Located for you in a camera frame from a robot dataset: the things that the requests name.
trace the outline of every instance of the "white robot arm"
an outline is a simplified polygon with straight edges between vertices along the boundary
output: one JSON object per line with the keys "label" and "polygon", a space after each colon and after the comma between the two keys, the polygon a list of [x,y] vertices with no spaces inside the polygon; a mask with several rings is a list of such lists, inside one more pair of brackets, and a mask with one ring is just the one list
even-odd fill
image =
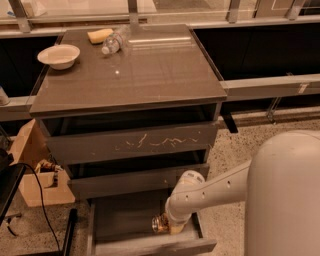
{"label": "white robot arm", "polygon": [[153,227],[179,233],[193,212],[244,200],[247,256],[319,255],[320,132],[277,135],[252,161],[208,182],[185,172]]}

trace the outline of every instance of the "cardboard box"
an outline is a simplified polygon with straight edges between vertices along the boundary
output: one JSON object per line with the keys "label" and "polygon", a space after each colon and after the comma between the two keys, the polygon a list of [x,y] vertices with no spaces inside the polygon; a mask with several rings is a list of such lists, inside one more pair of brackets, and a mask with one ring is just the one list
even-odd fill
{"label": "cardboard box", "polygon": [[[48,159],[50,152],[46,147],[45,137],[35,120],[21,127],[9,153],[13,155],[13,164],[27,163],[33,168],[36,168],[38,162],[42,159]],[[45,205],[65,204],[75,201],[75,197],[67,185],[70,178],[64,170],[58,172],[56,186],[54,186],[54,172],[37,175],[42,187]],[[41,206],[39,185],[29,169],[27,169],[20,182],[19,190],[29,207]]]}

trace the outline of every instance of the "white bowl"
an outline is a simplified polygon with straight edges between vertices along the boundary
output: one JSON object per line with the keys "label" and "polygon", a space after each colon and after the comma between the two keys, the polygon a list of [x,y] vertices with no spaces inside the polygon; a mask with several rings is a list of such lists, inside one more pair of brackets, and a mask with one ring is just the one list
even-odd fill
{"label": "white bowl", "polygon": [[79,56],[78,47],[69,44],[60,44],[44,49],[38,54],[38,60],[50,65],[53,69],[62,70],[72,67]]}

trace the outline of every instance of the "cabinet top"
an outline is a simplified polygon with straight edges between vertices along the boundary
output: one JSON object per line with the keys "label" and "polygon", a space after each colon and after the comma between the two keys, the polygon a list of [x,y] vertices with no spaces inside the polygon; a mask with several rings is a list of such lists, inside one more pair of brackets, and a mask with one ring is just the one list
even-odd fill
{"label": "cabinet top", "polygon": [[33,117],[57,117],[202,105],[226,93],[186,26],[145,26],[111,56],[88,30],[67,31],[61,44],[80,56],[66,70],[49,68],[32,104]]}

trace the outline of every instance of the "terrazzo floor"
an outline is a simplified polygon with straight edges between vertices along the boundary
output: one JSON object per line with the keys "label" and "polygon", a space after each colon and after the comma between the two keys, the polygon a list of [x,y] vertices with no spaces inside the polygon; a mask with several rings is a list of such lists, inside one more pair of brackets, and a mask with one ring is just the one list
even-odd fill
{"label": "terrazzo floor", "polygon": [[[231,134],[224,122],[216,143],[210,153],[208,179],[215,177],[250,159],[259,146],[268,138],[281,132],[307,129],[320,130],[320,108],[307,108],[276,112],[277,124],[270,124],[265,113],[234,115],[239,132]],[[86,202],[46,207],[48,217],[62,247],[65,228],[71,208],[78,209],[78,222],[72,240],[70,255],[86,255],[89,206]],[[28,208],[19,192],[11,204],[8,214],[20,211],[22,218],[13,219],[12,229],[18,234],[13,237],[5,223],[0,227],[0,255],[22,255],[27,253],[56,250],[53,236],[47,227],[40,207]],[[218,244],[208,256],[244,255],[245,203],[235,203],[204,209],[200,212],[207,228],[208,238]]]}

